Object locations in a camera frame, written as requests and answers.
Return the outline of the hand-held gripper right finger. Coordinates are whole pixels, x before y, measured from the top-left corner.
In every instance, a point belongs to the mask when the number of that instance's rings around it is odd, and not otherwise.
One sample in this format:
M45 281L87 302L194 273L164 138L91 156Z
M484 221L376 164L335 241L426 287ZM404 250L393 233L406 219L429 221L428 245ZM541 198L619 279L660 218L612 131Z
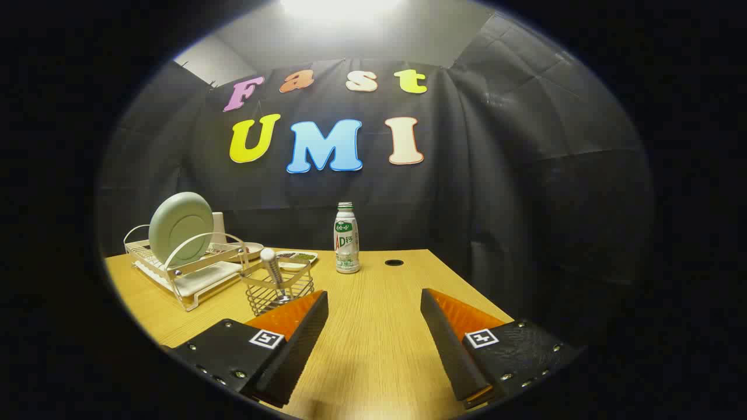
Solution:
M467 409L517 398L584 353L532 321L501 321L435 289L422 290L420 311Z

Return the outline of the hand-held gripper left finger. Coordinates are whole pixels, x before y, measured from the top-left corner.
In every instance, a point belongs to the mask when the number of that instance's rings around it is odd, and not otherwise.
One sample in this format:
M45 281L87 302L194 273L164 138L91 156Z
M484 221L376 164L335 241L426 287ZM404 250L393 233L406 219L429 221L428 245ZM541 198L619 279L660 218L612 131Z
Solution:
M245 323L222 319L181 345L160 348L219 386L282 408L325 327L328 302L328 293L316 290Z

